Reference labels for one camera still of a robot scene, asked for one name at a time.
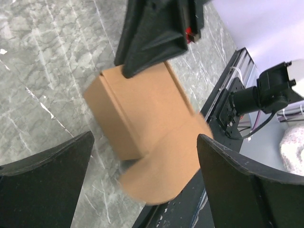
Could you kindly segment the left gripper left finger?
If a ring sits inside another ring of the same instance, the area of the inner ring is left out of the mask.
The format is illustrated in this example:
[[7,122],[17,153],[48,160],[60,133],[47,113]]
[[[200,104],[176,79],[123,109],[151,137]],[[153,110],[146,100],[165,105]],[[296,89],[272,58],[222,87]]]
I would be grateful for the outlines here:
[[91,131],[0,167],[2,228],[69,228],[94,145]]

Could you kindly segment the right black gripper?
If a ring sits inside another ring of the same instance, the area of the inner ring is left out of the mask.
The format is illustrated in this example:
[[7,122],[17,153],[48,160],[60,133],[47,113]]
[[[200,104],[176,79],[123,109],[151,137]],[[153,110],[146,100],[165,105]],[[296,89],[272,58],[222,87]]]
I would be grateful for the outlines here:
[[200,38],[203,0],[129,0],[114,64],[125,78],[185,53]]

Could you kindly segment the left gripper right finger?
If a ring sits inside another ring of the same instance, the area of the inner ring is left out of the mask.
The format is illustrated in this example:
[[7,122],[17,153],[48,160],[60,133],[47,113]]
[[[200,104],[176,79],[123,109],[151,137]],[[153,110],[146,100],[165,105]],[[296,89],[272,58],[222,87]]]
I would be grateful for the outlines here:
[[217,228],[302,228],[304,178],[239,154],[204,134],[197,151]]

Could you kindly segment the cardboard box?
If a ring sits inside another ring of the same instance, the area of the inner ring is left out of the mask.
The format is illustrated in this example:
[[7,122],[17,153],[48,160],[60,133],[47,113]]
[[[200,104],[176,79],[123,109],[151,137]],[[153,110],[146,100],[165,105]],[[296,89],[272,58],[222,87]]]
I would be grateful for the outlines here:
[[149,205],[179,195],[200,168],[197,137],[212,136],[168,62],[132,78],[106,69],[84,99],[120,160],[135,163],[119,178],[123,190]]

